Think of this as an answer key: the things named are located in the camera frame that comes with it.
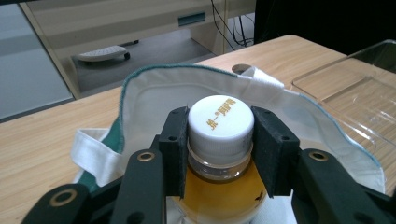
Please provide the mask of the black curtain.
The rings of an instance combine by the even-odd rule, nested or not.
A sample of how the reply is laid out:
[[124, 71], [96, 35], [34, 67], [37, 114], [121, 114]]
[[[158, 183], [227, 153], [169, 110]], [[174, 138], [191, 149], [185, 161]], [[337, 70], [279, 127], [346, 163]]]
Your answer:
[[396, 40], [396, 0], [256, 0], [254, 42], [284, 35], [344, 54]]

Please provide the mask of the amber drink bottle white cap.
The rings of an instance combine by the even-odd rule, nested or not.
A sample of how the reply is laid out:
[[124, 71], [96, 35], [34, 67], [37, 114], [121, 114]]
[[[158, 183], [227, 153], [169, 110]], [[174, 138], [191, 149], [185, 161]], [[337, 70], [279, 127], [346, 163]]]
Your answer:
[[266, 189], [251, 159], [253, 128], [249, 106], [231, 96], [192, 106], [185, 194], [173, 199], [177, 224], [248, 224], [257, 215]]

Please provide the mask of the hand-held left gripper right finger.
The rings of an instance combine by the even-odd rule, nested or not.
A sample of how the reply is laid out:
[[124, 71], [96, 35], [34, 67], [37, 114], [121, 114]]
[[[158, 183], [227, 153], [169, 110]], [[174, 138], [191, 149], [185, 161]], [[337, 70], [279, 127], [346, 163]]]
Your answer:
[[251, 107], [254, 116], [252, 159], [270, 198], [289, 196], [290, 172], [300, 140], [272, 111]]

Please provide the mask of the clear plastic tray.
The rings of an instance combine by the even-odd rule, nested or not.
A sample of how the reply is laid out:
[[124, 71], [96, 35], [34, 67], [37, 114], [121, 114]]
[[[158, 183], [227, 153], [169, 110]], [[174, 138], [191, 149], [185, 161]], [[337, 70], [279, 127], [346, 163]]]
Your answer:
[[369, 141], [373, 152], [396, 152], [396, 40], [385, 40], [292, 81]]

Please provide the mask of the light wooden office desk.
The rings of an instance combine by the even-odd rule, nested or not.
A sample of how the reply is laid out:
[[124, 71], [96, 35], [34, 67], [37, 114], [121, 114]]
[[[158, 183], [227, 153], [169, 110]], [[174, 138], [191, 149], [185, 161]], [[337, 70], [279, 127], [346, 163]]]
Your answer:
[[68, 89], [80, 97], [71, 57], [179, 29], [211, 52], [226, 52], [224, 22], [255, 11], [256, 0], [40, 0], [20, 8]]

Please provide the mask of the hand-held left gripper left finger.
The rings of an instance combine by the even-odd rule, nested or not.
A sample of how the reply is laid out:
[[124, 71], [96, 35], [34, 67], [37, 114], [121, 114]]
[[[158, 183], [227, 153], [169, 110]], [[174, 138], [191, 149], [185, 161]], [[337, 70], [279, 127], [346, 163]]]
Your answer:
[[188, 167], [188, 115], [186, 106], [172, 110], [163, 125], [159, 150], [163, 155], [165, 194], [184, 198]]

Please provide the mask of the white green orange tote bag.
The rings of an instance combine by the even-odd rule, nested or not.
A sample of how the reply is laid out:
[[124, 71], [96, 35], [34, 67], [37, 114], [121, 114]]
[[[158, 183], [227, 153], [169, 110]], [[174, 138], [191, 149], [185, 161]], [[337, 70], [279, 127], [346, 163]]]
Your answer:
[[108, 129], [81, 129], [71, 151], [77, 181], [92, 192], [119, 180], [141, 183], [140, 194], [158, 190], [158, 200], [129, 212], [120, 194], [113, 221], [123, 223], [157, 211], [177, 223], [180, 212], [165, 194], [160, 134], [168, 114], [213, 95], [236, 98], [275, 113], [298, 137], [289, 196], [266, 197], [248, 224], [390, 224], [379, 202], [385, 196], [383, 169], [350, 139], [323, 108], [257, 68], [241, 75], [201, 65], [158, 65], [140, 69], [124, 82], [117, 119]]

